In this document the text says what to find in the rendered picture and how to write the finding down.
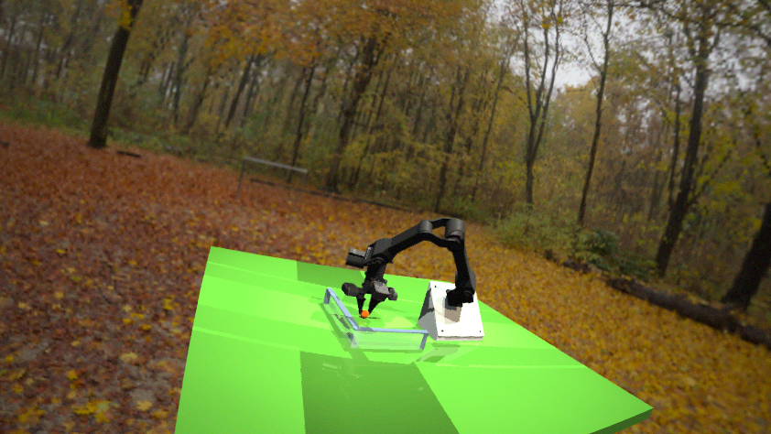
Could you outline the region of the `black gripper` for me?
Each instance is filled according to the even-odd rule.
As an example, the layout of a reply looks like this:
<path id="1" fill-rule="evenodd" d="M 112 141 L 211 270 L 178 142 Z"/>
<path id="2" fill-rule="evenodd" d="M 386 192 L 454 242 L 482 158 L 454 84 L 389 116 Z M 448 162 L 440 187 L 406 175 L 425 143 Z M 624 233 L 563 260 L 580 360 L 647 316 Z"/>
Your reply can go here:
<path id="1" fill-rule="evenodd" d="M 374 277 L 378 277 L 377 279 L 378 281 L 383 282 L 384 280 L 383 278 L 384 275 L 373 274 L 367 270 L 364 271 L 364 274 L 365 274 L 365 278 L 364 278 L 364 282 L 361 285 L 362 288 L 358 288 L 355 284 L 352 284 L 352 283 L 344 283 L 341 288 L 341 290 L 346 296 L 356 297 L 360 315 L 362 315 L 363 308 L 364 308 L 364 302 L 365 302 L 364 294 L 371 294 L 371 291 L 369 291 L 367 288 L 371 280 L 373 280 Z M 398 298 L 398 294 L 397 292 L 395 292 L 394 296 L 388 299 L 397 301 L 397 298 Z M 373 309 L 375 308 L 375 306 L 377 306 L 381 302 L 385 302 L 385 301 L 382 301 L 379 299 L 373 299 L 372 297 L 370 297 L 370 301 L 368 305 L 368 311 L 370 315 Z"/>

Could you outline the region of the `light blue wall top trim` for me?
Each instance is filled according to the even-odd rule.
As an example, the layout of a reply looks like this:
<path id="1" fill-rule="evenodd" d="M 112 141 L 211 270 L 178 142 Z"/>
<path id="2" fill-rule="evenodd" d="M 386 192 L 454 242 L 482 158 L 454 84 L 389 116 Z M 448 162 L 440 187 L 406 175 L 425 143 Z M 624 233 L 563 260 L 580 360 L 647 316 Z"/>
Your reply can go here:
<path id="1" fill-rule="evenodd" d="M 352 324 L 353 329 L 355 331 L 374 331 L 374 332 L 389 332 L 389 333 L 400 333 L 400 332 L 404 332 L 404 333 L 419 333 L 419 334 L 427 334 L 428 337 L 429 337 L 429 332 L 427 330 L 419 330 L 419 331 L 417 331 L 417 330 L 402 330 L 402 329 L 361 327 L 361 326 L 358 325 L 358 323 L 355 322 L 355 320 L 353 319 L 352 315 L 344 307 L 344 305 L 342 304 L 341 300 L 336 296 L 336 294 L 334 293 L 332 288 L 327 288 L 327 289 L 328 289 L 329 293 L 331 294 L 331 296 L 334 298 L 335 302 L 337 303 L 337 305 L 339 306 L 341 311 L 343 312 L 343 314 L 345 315 L 345 317 L 347 318 L 347 320 Z M 428 340 L 428 337 L 426 339 L 426 342 Z M 426 345 L 426 342 L 425 342 L 425 345 Z"/>

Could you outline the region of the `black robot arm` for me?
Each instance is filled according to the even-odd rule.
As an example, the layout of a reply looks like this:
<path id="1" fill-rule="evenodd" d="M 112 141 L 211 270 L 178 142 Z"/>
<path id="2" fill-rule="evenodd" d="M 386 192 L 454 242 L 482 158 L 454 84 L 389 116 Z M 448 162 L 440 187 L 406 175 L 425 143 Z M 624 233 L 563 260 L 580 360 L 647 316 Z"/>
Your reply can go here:
<path id="1" fill-rule="evenodd" d="M 441 226 L 445 227 L 444 238 L 438 237 L 432 232 Z M 470 269 L 468 255 L 464 243 L 465 223 L 460 219 L 441 217 L 436 220 L 422 220 L 419 224 L 409 228 L 396 235 L 393 238 L 382 238 L 367 246 L 366 252 L 349 249 L 345 260 L 346 265 L 359 268 L 367 267 L 367 271 L 383 275 L 386 265 L 393 264 L 394 257 L 418 244 L 422 241 L 430 241 L 441 248 L 448 248 L 453 252 L 453 259 L 456 265 L 455 289 L 446 289 L 448 305 L 462 308 L 462 303 L 472 304 L 475 294 L 476 276 Z M 392 298 L 395 289 L 387 287 L 387 280 L 377 280 L 374 277 L 368 285 L 373 299 L 385 301 L 386 298 Z"/>

